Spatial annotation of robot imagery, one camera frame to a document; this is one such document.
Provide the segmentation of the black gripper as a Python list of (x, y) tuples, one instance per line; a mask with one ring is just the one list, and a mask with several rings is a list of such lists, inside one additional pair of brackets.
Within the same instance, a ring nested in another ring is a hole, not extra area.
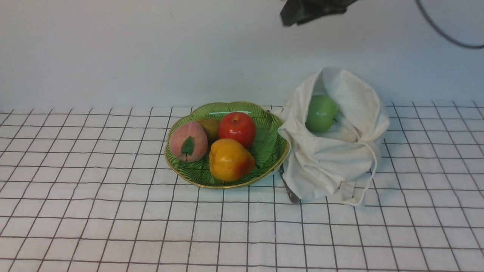
[(283, 26), (304, 25), (322, 17), (344, 14), (356, 0), (287, 0), (280, 11)]

